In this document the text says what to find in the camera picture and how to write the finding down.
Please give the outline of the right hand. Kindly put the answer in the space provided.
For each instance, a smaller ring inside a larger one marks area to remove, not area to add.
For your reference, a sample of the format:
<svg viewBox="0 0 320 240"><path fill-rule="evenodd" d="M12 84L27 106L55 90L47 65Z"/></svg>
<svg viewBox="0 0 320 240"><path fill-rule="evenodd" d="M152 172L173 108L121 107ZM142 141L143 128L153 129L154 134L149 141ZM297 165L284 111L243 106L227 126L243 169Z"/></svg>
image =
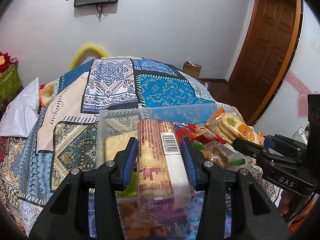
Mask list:
<svg viewBox="0 0 320 240"><path fill-rule="evenodd" d="M293 192L283 190L281 200L278 205L278 211L285 220L288 227L297 220L304 218L310 209L311 196L302 197Z"/></svg>

